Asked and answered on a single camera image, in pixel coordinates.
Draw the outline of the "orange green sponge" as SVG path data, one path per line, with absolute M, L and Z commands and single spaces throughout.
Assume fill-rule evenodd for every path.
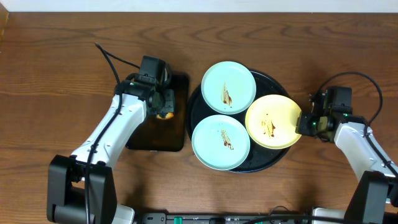
M 158 114 L 156 116 L 157 119 L 161 119 L 161 120 L 166 120 L 166 119 L 170 119 L 173 118 L 174 114 L 173 113 L 161 113 Z

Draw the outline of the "yellow plate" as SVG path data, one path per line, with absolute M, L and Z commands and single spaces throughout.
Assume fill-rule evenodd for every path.
M 245 127 L 258 145 L 268 149 L 285 149 L 301 138 L 295 131 L 301 112 L 299 105 L 286 96 L 262 96 L 248 108 Z

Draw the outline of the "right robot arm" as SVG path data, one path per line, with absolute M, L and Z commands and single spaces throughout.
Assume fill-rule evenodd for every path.
M 397 206 L 397 165 L 384 152 L 362 117 L 348 113 L 326 116 L 301 113 L 296 132 L 335 144 L 359 181 L 346 210 L 314 208 L 312 215 L 323 220 L 313 220 L 313 223 L 334 223 L 336 219 L 346 223 L 397 223 L 397 215 L 385 212 L 387 203 Z

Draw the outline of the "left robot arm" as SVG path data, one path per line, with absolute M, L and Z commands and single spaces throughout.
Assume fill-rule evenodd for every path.
M 54 223 L 132 223 L 133 208 L 118 203 L 113 169 L 148 114 L 174 112 L 172 89 L 124 80 L 108 112 L 70 156 L 49 164 L 47 219 Z

